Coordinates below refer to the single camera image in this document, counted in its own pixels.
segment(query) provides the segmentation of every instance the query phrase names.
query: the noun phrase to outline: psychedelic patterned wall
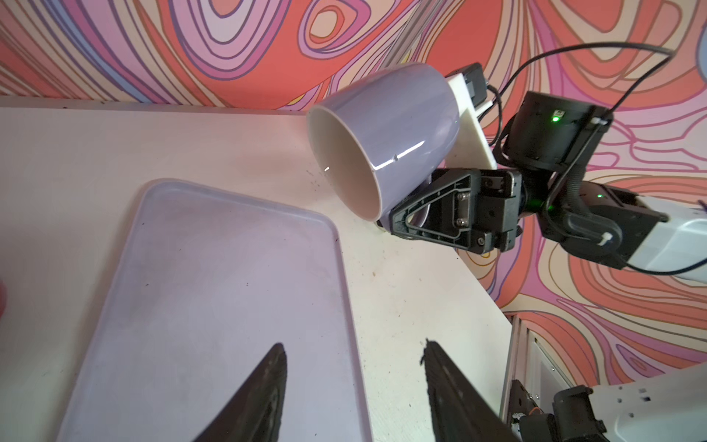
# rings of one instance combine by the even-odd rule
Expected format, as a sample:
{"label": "psychedelic patterned wall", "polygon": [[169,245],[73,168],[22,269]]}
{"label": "psychedelic patterned wall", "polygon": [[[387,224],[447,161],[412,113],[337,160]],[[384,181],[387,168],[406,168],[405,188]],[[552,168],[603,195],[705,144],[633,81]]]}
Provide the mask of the psychedelic patterned wall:
{"label": "psychedelic patterned wall", "polygon": [[[699,0],[0,0],[0,93],[307,110],[385,65],[416,8],[437,8],[403,57],[446,74],[481,62],[500,86],[526,58],[630,40],[678,50],[616,114],[588,178],[695,205],[707,197],[707,2]],[[546,59],[526,90],[613,103],[659,56]],[[496,123],[483,123],[489,135]],[[511,252],[462,258],[577,383],[623,383],[707,361],[707,288],[569,257],[533,219]]]}

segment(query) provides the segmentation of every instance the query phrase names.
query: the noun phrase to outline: purple mug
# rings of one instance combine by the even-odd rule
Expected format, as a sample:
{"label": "purple mug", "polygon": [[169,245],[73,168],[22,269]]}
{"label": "purple mug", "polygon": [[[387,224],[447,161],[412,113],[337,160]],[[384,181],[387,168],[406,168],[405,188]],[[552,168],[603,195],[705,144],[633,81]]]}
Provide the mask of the purple mug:
{"label": "purple mug", "polygon": [[459,132],[451,87],[432,66],[410,63],[365,77],[307,114],[324,175],[353,213],[381,220],[442,162]]}

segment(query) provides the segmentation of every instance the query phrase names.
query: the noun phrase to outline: white table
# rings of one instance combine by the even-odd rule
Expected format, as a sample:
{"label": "white table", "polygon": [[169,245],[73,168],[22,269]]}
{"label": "white table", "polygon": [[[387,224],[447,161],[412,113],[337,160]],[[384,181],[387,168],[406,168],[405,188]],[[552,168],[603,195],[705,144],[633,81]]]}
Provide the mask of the white table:
{"label": "white table", "polygon": [[499,409],[510,323],[453,250],[383,233],[338,200],[304,116],[2,98],[0,134],[0,440],[54,438],[137,199],[157,178],[333,220],[376,441],[433,440],[425,338]]}

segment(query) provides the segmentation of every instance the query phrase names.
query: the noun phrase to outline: colorful wallpaper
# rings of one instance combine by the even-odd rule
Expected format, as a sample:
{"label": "colorful wallpaper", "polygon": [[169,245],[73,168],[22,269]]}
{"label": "colorful wallpaper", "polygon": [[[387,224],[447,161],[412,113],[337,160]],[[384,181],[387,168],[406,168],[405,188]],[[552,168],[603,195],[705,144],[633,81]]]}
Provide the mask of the colorful wallpaper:
{"label": "colorful wallpaper", "polygon": [[[0,93],[301,111],[390,62],[446,74],[478,61],[501,86],[556,47],[648,42],[678,55],[624,103],[588,178],[695,205],[707,197],[706,22],[699,0],[0,0]],[[412,39],[407,23],[422,23]],[[528,89],[612,104],[659,59],[611,49],[545,59],[520,75],[505,114]],[[584,262],[524,224],[513,251],[461,256],[576,383],[707,361],[704,284]]]}

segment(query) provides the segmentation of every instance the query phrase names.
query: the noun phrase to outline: tabletop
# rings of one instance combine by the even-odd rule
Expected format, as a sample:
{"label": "tabletop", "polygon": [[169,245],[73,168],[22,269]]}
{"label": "tabletop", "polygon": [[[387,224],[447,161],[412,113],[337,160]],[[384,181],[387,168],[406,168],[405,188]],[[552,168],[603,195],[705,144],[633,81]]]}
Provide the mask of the tabletop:
{"label": "tabletop", "polygon": [[0,440],[51,441],[142,191],[177,178],[313,210],[339,229],[375,441],[433,441],[425,339],[499,409],[510,323],[450,248],[355,217],[303,115],[0,99]]}

